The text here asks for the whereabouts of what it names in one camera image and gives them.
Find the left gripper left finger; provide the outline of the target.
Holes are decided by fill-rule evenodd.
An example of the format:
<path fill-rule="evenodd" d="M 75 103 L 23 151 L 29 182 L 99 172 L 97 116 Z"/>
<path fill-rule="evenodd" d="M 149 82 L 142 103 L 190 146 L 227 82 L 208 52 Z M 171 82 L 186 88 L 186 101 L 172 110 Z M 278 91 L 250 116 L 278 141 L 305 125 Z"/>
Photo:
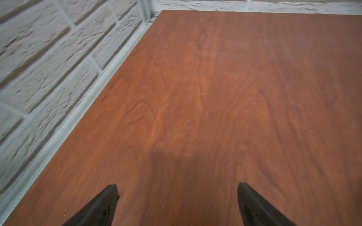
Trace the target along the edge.
<path fill-rule="evenodd" d="M 71 217 L 65 226 L 111 226 L 120 195 L 115 184 L 107 186 Z"/>

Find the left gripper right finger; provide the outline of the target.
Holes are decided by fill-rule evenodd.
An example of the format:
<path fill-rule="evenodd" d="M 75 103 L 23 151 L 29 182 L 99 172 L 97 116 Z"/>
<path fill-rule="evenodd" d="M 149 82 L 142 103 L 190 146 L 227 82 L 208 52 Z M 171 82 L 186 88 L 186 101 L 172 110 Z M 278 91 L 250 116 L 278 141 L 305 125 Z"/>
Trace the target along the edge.
<path fill-rule="evenodd" d="M 254 188 L 240 182 L 237 189 L 239 210 L 245 226 L 294 226 L 295 223 L 270 204 Z"/>

